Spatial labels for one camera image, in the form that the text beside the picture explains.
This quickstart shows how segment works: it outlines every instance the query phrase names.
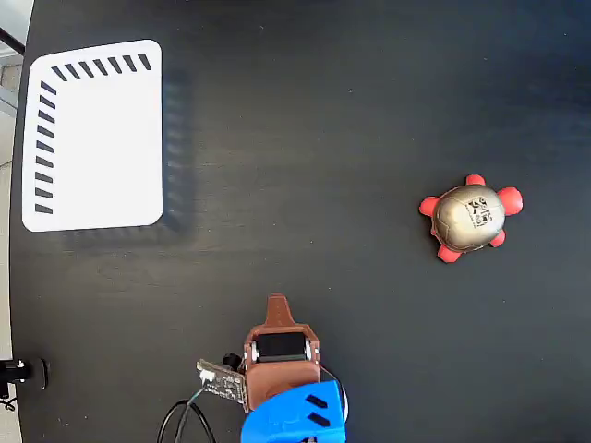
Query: wire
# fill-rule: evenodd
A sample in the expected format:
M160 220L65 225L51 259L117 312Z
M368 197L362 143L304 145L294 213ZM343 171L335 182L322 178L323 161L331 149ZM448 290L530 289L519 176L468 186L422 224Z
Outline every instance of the wire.
M12 35L8 32L0 28L0 42L6 43L6 45L10 46L16 52L21 55L25 54L25 45L15 39Z
M329 376L334 378L334 380L339 384L339 388L341 389L341 395L343 396L343 417L344 420L347 421L347 418L349 418L349 399L347 398L347 392L346 390L344 390L343 383L341 383L341 380L336 375L334 375L334 373L331 372L331 370L325 365L320 365L320 369L322 369Z
M163 423L160 425L160 430L158 431L158 438L156 439L156 443L163 443L164 431L165 431L166 427L168 426L170 419L175 414L175 411L182 406L185 406L186 411L188 411L188 409L189 409L188 406L189 406L190 409L193 410L193 412L197 415L197 417L201 421L201 425L203 426L203 429L205 430L205 434L207 435L208 442L209 443L217 443L215 440L215 436L213 435L213 432L211 431L210 424L208 423L208 421L205 418L205 415L203 414L201 409L194 402L191 402L190 405L188 403L189 403L189 400L177 401L173 405L173 407L168 410L168 413L166 413L166 416L164 417ZM181 425L181 423L179 422L176 432L178 432L180 425Z
M183 432L185 431L185 426L187 425L188 412L191 410L191 406L193 405L197 397L201 394L201 392L203 392L203 388L195 392L193 396L190 399L188 399L187 404L185 405L185 410L183 411L183 415L181 415L181 419L178 422L178 425L176 426L175 443L181 443L181 440L183 439ZM209 425L204 427L205 432L208 433L207 429Z

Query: qr code sticker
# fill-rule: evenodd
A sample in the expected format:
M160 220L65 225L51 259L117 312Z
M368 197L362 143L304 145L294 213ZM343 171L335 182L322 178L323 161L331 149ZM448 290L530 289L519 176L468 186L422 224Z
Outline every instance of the qr code sticker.
M468 202L468 212L470 212L470 218L476 228L486 225L492 220L490 215L490 209L485 198L478 197Z

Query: toy turtle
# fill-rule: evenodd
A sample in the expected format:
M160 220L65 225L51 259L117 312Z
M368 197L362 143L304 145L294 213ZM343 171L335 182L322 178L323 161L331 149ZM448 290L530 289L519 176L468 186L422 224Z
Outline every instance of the toy turtle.
M418 210L433 221L431 235L441 243L438 257L453 263L462 254L488 243L502 245L505 216L518 213L523 206L516 188L505 187L496 193L486 186L482 176L472 174L466 177L465 186L441 197L425 198Z

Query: circuit board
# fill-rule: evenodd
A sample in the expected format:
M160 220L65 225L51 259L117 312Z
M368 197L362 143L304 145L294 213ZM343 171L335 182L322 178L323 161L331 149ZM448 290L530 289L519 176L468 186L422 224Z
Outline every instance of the circuit board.
M247 382L242 374L205 360L198 361L197 370L204 391L236 401L248 413Z

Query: white tray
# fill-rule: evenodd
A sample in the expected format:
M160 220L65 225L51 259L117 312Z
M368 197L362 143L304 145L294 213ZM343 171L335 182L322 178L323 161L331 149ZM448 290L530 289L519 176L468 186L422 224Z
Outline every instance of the white tray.
M162 213L158 43L109 44L35 60L22 162L27 229L141 226Z

